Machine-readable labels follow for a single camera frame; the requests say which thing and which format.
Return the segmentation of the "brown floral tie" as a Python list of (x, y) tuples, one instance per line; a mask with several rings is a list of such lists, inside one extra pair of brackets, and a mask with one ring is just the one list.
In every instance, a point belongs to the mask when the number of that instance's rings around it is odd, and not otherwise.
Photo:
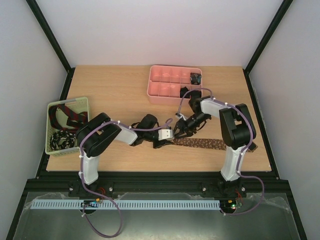
[(221, 151), (227, 150), (227, 145), (222, 139), (181, 138), (181, 139), (174, 139), (172, 142), (176, 146), (202, 148), (202, 149), (214, 149), (214, 150), (221, 150)]

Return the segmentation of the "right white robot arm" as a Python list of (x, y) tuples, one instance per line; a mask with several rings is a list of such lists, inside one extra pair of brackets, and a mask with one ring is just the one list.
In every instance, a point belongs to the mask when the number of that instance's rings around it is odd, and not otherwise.
[(232, 105), (214, 97), (191, 98), (189, 106), (193, 115), (186, 118), (178, 108), (178, 121), (174, 127), (174, 137), (185, 139), (197, 133), (197, 127), (212, 117), (219, 119), (222, 140), (226, 145), (226, 155), (221, 177), (213, 184), (223, 197), (235, 192), (239, 186), (241, 167), (245, 154), (256, 137), (256, 130), (246, 104)]

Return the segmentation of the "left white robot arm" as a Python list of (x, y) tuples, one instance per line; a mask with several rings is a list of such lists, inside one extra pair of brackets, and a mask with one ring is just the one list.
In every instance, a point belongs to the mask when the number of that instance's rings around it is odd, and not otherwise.
[(106, 192), (96, 192), (89, 185), (98, 180), (98, 165), (100, 155), (114, 142), (122, 142), (136, 147), (144, 141), (152, 142), (155, 149), (170, 145), (174, 138), (170, 127), (173, 119), (159, 125), (158, 119), (147, 114), (141, 121), (125, 125), (121, 121), (112, 120), (102, 112), (83, 125), (75, 134), (80, 151), (80, 171), (78, 172), (83, 189), (92, 194), (105, 198)]

